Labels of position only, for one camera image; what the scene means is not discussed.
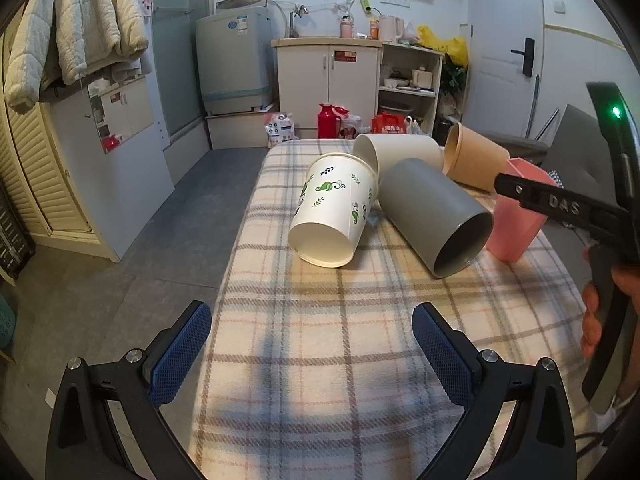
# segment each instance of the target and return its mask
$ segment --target plaid blanket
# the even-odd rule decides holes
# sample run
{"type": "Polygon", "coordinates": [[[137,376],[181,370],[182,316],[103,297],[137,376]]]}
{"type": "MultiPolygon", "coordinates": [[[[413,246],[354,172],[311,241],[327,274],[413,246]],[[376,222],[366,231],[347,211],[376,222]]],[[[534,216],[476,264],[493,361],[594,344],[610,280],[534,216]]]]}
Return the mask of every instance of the plaid blanket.
{"type": "MultiPolygon", "coordinates": [[[[423,301],[505,361],[555,359],[576,433],[592,428],[580,392],[584,307],[542,232],[516,264],[484,250],[436,280],[375,206],[346,266],[294,255],[287,232],[307,168],[352,143],[286,142],[264,161],[200,373],[190,455],[204,475],[415,479],[462,414],[414,340],[412,311],[423,301]]],[[[470,193],[493,208],[495,198],[470,193]]],[[[487,470],[512,409],[503,409],[474,476],[487,470]]]]}

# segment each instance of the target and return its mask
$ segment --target bottle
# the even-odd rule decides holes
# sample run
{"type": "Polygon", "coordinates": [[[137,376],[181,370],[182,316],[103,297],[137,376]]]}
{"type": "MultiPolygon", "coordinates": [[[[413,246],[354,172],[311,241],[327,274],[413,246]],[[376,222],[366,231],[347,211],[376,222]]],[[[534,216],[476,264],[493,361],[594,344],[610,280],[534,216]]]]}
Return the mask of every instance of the bottle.
{"type": "Polygon", "coordinates": [[[377,40],[378,31],[379,31],[378,20],[376,18],[372,18],[369,22],[369,37],[372,40],[377,40]]]}
{"type": "Polygon", "coordinates": [[[341,118],[334,112],[334,107],[322,103],[318,114],[318,139],[337,139],[342,126],[341,118]]]}
{"type": "Polygon", "coordinates": [[[340,37],[349,40],[353,38],[353,22],[350,16],[343,16],[340,20],[340,37]]]}

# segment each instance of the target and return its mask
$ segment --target faucet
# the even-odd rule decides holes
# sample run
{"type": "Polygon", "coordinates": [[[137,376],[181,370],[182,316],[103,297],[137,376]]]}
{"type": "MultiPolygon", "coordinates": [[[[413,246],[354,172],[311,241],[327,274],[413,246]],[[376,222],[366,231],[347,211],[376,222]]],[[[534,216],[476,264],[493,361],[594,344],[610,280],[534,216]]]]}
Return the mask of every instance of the faucet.
{"type": "Polygon", "coordinates": [[[304,5],[300,5],[299,7],[296,7],[294,10],[291,11],[291,13],[289,14],[289,37],[290,38],[300,37],[296,29],[293,28],[293,15],[297,14],[300,18],[302,18],[303,14],[308,14],[308,13],[309,13],[309,9],[307,9],[304,5]]]}

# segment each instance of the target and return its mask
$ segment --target finger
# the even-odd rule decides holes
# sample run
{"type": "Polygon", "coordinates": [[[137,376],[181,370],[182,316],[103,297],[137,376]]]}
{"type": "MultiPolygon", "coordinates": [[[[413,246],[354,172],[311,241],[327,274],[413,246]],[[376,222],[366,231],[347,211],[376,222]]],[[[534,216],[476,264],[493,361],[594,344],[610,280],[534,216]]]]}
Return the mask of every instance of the finger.
{"type": "Polygon", "coordinates": [[[636,335],[631,347],[631,356],[629,357],[629,368],[626,371],[624,380],[620,383],[618,398],[625,400],[638,388],[640,388],[640,322],[636,326],[636,335]]]}
{"type": "Polygon", "coordinates": [[[587,283],[582,291],[582,300],[587,307],[587,312],[595,314],[600,304],[600,298],[598,297],[598,291],[596,290],[593,282],[587,283]]]}
{"type": "Polygon", "coordinates": [[[611,269],[611,277],[618,288],[630,298],[640,298],[640,267],[616,266],[611,269]]]}
{"type": "Polygon", "coordinates": [[[582,333],[584,338],[592,345],[597,346],[602,337],[602,325],[593,314],[585,314],[582,320],[582,333]]]}
{"type": "Polygon", "coordinates": [[[580,339],[580,346],[582,347],[582,355],[584,355],[585,357],[593,356],[596,347],[589,343],[584,336],[582,336],[582,338],[580,339]]]}

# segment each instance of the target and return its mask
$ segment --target quilted coat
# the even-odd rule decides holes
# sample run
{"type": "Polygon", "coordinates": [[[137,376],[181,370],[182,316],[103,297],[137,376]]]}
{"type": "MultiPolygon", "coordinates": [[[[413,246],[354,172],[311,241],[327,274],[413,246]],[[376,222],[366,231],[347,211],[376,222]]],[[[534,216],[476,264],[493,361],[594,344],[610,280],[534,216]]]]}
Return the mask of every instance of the quilted coat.
{"type": "Polygon", "coordinates": [[[55,19],[58,62],[66,85],[148,47],[142,0],[29,0],[4,83],[7,104],[26,113],[38,101],[55,19]]]}

